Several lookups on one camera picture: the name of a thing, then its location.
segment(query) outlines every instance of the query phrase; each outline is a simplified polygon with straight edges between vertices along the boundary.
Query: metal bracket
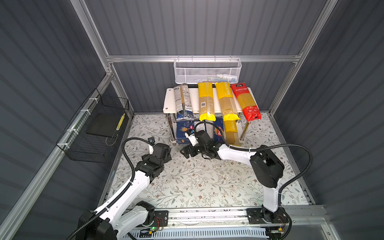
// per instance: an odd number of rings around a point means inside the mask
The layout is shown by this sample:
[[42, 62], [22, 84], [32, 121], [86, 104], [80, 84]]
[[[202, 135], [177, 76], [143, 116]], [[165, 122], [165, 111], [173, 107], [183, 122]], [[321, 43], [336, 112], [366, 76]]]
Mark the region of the metal bracket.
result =
[[[269, 223], [264, 220], [263, 214], [261, 213], [261, 208], [250, 208], [247, 209], [247, 217], [249, 224], [264, 224]], [[278, 219], [273, 220], [271, 223], [289, 223], [288, 218], [284, 214], [284, 212], [281, 210], [281, 208], [278, 209], [278, 214], [281, 216]]]
[[[167, 210], [162, 210], [162, 211], [154, 211], [155, 217], [154, 221], [151, 225], [149, 226], [143, 226], [143, 225], [138, 225], [137, 227], [157, 227], [158, 224], [160, 227], [166, 227], [168, 226], [168, 211]], [[159, 223], [157, 223], [156, 218], [162, 219]]]

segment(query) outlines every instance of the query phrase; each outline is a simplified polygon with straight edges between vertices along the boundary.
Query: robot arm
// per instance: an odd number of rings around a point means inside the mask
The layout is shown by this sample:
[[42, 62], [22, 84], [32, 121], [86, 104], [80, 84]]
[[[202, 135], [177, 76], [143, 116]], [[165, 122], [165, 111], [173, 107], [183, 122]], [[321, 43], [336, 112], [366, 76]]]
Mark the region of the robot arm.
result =
[[76, 239], [116, 240], [122, 238], [140, 224], [152, 224], [155, 208], [144, 201], [139, 202], [130, 212], [123, 215], [137, 195], [163, 171], [164, 163], [171, 160], [168, 145], [158, 143], [154, 146], [150, 145], [149, 149], [150, 154], [142, 156], [142, 161], [135, 168], [135, 178], [131, 186], [112, 206], [107, 207], [123, 192], [129, 182], [126, 182], [107, 202], [96, 208], [94, 212], [83, 213], [79, 219], [78, 227], [81, 227], [98, 212], [107, 208], [107, 211], [101, 214], [92, 224], [79, 231], [76, 234]]
[[201, 153], [204, 158], [208, 156], [216, 159], [233, 160], [252, 166], [258, 181], [264, 187], [263, 219], [266, 222], [272, 222], [278, 218], [278, 210], [281, 206], [279, 189], [283, 185], [281, 178], [284, 164], [270, 149], [260, 152], [235, 150], [225, 144], [215, 143], [203, 130], [195, 132], [189, 129], [185, 136], [192, 143], [181, 150], [186, 158], [189, 158], [189, 155], [194, 157]]

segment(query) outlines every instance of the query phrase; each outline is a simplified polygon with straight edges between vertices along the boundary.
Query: blue pasta box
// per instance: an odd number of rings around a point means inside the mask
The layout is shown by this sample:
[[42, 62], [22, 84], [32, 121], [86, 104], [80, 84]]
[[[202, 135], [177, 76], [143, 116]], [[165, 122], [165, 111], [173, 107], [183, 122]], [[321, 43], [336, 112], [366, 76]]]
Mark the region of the blue pasta box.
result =
[[[189, 139], [184, 135], [188, 129], [194, 129], [195, 125], [200, 121], [179, 121], [176, 123], [176, 142], [178, 144], [191, 144]], [[200, 124], [195, 129], [197, 132], [205, 130], [205, 124]]]
[[[224, 121], [223, 118], [216, 118], [216, 121], [214, 121], [214, 124], [221, 128], [221, 130], [224, 132]], [[219, 130], [214, 128], [214, 141], [215, 142], [223, 142], [223, 137]]]

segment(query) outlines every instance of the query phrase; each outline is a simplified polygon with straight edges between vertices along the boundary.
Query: floral tablecloth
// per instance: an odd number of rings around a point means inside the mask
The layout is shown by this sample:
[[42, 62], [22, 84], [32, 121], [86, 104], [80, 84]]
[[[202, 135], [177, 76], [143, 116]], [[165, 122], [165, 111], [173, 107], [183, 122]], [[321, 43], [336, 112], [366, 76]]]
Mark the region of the floral tablecloth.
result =
[[[263, 186], [250, 166], [229, 160], [206, 160], [201, 156], [186, 159], [179, 152], [184, 146], [173, 146], [170, 142], [164, 114], [135, 115], [129, 137], [147, 139], [151, 136], [155, 137], [156, 142], [172, 148], [172, 160], [165, 164], [160, 176], [138, 195], [132, 206], [141, 200], [156, 208], [259, 206], [263, 203]], [[242, 146], [259, 147], [261, 144], [270, 146], [279, 143], [268, 114], [262, 113], [261, 120], [250, 124]], [[148, 146], [141, 141], [129, 141], [125, 149], [134, 165], [142, 155], [148, 153]], [[284, 150], [279, 148], [273, 151], [285, 165], [283, 182], [286, 182], [295, 174]], [[108, 198], [130, 176], [131, 169], [122, 156]], [[308, 204], [297, 181], [284, 189], [282, 204]]]

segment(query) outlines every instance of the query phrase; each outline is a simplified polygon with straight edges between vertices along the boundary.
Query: yellow tape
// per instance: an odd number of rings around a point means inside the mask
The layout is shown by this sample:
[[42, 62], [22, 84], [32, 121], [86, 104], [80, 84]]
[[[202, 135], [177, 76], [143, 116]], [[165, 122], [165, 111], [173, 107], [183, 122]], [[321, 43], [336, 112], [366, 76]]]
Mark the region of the yellow tape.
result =
[[120, 130], [120, 127], [122, 125], [122, 122], [124, 121], [124, 118], [125, 118], [125, 113], [123, 113], [123, 115], [121, 116], [118, 127], [116, 128], [116, 131]]

